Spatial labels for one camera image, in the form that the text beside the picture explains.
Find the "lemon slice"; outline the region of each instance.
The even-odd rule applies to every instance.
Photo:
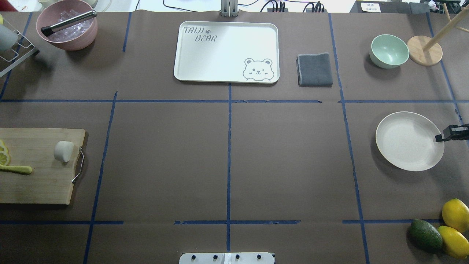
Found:
[[[3,140],[0,140],[0,151],[5,151],[6,153],[8,153],[8,148],[7,146],[5,146]]]
[[[5,151],[0,151],[0,164],[8,165],[10,163],[10,155]]]

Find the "wooden pole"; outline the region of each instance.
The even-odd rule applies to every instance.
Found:
[[[429,48],[431,48],[435,43],[437,43],[441,38],[443,38],[457,23],[459,23],[467,14],[469,13],[469,8],[464,7],[461,8],[461,12],[453,18],[446,26],[438,32],[438,34],[433,37],[424,47],[423,50],[427,51]]]

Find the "wooden cutting board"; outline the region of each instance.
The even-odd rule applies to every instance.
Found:
[[[65,128],[0,128],[11,156],[9,165],[30,166],[30,175],[0,171],[0,203],[70,204],[79,147],[86,131]],[[70,161],[54,158],[59,141],[73,142]]]

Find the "yellow fruit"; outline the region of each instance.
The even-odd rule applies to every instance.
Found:
[[[441,212],[446,225],[463,233],[469,229],[469,208],[459,199],[451,199]]]
[[[5,143],[3,142],[3,140],[0,140],[0,151],[8,153],[8,148],[7,146],[5,146]]]
[[[438,227],[438,232],[443,238],[443,251],[458,259],[466,259],[469,255],[468,240],[456,229],[449,226]]]
[[[10,163],[10,155],[5,151],[0,151],[0,164],[8,165]]]

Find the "wooden stand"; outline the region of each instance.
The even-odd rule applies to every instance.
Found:
[[[453,20],[451,20],[449,17],[446,4],[443,4],[443,7],[448,17],[449,23],[446,24],[446,26],[440,32],[438,32],[435,37],[429,38],[427,36],[414,36],[407,41],[410,58],[420,65],[432,66],[441,61],[441,58],[443,57],[443,50],[438,44],[438,41],[442,39],[453,27],[464,32],[469,32],[467,29],[456,26],[456,24],[459,23],[469,13],[468,7],[462,8],[461,12]]]

